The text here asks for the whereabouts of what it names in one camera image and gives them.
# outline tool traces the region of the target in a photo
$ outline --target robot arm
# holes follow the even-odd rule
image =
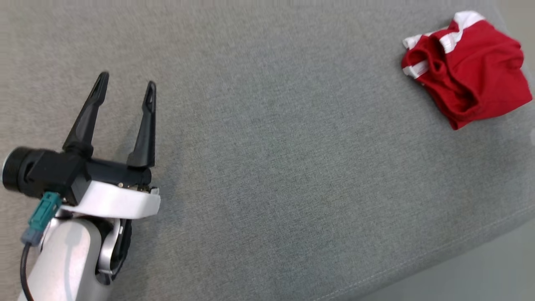
[[[143,100],[134,151],[126,164],[92,158],[91,140],[109,75],[99,75],[63,152],[18,147],[7,157],[2,182],[41,203],[21,240],[19,300],[106,300],[126,259],[132,220],[155,215],[159,189],[150,186],[155,163],[156,85]],[[29,277],[31,246],[41,254]]]

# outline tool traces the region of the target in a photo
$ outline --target black cable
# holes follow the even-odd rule
[[[26,277],[26,260],[28,259],[28,252],[32,245],[26,243],[24,249],[22,249],[22,256],[20,257],[20,284],[22,284],[22,291],[28,301],[34,301],[32,294],[30,293],[30,287],[28,286],[28,278]]]

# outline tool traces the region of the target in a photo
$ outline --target teal connector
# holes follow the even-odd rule
[[[62,199],[59,194],[55,192],[45,192],[39,206],[35,208],[32,217],[28,220],[30,227],[24,231],[20,241],[23,244],[31,244],[32,246],[38,246],[43,237],[43,232],[46,229],[48,223],[59,207],[62,205]]]
[[[59,207],[62,205],[62,199],[59,194],[55,192],[45,192],[39,206],[35,209],[32,217],[28,220],[30,228],[36,231],[44,232],[48,223]]]

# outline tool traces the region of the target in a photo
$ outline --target white stripe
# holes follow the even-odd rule
[[[459,31],[448,33],[442,38],[440,38],[439,40],[440,44],[444,48],[444,53],[446,54],[452,52],[455,49],[455,46],[461,40],[463,36],[463,31],[465,29],[467,29],[468,27],[474,25],[475,23],[479,21],[485,20],[485,17],[483,17],[481,14],[479,14],[476,11],[461,11],[455,14],[455,16],[453,17],[453,20],[458,24]],[[423,35],[430,36],[433,33],[435,32],[429,32]],[[403,45],[405,46],[405,48],[410,50],[416,46],[416,44],[421,38],[422,38],[421,34],[410,36],[403,40]],[[403,73],[405,73],[405,75],[408,75],[416,79],[420,77],[422,74],[424,74],[425,72],[427,72],[428,70],[429,70],[429,64],[427,60],[424,60],[412,66],[407,66],[403,68]]]
[[[410,76],[414,79],[420,77],[422,74],[427,72],[429,70],[429,63],[427,60],[421,61],[418,64],[415,64],[413,66],[407,66],[403,68],[403,73],[405,75]]]
[[[444,48],[444,53],[450,53],[455,49],[455,46],[463,36],[463,30],[479,21],[485,20],[485,17],[475,11],[461,11],[455,14],[453,20],[459,25],[459,31],[448,33],[440,38],[439,41]]]

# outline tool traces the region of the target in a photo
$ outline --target gray couch cushion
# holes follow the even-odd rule
[[[400,68],[456,11],[504,29],[493,4],[357,3],[4,4],[0,154],[59,149],[108,70],[95,156],[126,160],[156,82],[163,202],[115,300],[352,299],[534,217],[535,104],[455,132]],[[0,196],[13,298],[36,201]]]

